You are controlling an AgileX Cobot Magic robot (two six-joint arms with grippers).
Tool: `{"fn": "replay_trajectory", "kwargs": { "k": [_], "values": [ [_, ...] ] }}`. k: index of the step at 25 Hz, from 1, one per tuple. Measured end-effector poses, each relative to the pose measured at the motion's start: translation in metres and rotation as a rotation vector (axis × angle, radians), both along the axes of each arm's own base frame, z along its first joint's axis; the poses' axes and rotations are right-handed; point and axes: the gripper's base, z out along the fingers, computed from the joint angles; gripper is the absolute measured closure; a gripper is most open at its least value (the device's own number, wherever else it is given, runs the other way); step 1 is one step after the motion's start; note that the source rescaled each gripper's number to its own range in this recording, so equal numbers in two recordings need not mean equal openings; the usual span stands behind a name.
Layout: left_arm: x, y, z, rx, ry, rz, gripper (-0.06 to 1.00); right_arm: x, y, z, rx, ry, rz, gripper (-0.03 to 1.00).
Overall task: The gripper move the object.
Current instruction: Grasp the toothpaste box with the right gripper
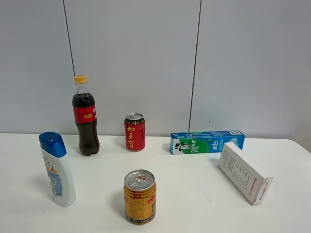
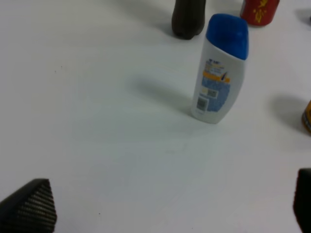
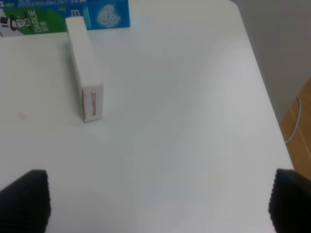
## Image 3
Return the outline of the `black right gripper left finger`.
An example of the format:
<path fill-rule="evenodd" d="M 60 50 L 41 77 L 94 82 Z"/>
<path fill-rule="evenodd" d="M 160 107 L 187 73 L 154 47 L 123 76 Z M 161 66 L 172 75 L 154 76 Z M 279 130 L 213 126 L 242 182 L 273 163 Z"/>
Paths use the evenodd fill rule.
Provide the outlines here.
<path fill-rule="evenodd" d="M 51 211 L 45 170 L 33 169 L 0 191 L 2 233 L 44 233 Z"/>

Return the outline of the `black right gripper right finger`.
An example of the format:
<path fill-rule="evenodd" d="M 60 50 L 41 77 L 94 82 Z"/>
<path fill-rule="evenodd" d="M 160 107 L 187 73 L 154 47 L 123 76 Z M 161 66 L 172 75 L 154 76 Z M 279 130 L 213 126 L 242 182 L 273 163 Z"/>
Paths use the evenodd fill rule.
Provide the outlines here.
<path fill-rule="evenodd" d="M 277 169 L 268 212 L 277 233 L 309 233 L 311 181 L 294 170 Z"/>

